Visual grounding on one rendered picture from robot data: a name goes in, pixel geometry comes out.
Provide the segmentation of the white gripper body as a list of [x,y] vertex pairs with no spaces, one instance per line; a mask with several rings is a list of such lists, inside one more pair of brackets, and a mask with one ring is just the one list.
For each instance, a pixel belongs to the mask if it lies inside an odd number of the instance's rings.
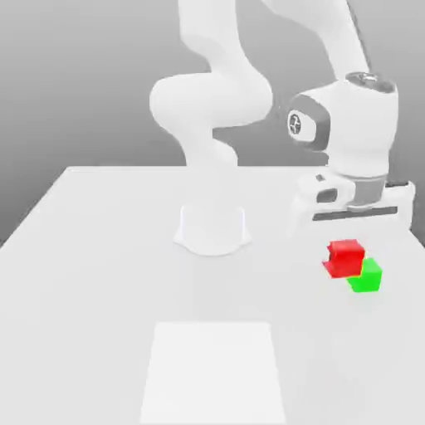
[[291,204],[291,232],[309,222],[390,216],[409,229],[416,187],[378,180],[301,180]]

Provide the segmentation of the small green cube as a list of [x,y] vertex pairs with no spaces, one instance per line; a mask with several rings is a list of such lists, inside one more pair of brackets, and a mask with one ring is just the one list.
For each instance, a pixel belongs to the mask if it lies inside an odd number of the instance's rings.
[[346,280],[354,292],[375,292],[379,291],[382,274],[380,265],[372,257],[368,257],[363,260],[360,275],[347,277]]

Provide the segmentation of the small red cube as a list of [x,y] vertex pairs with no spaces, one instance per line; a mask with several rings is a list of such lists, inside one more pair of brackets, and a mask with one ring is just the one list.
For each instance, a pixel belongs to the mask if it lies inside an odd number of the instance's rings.
[[356,239],[331,241],[327,249],[329,258],[322,264],[332,278],[361,274],[365,250]]

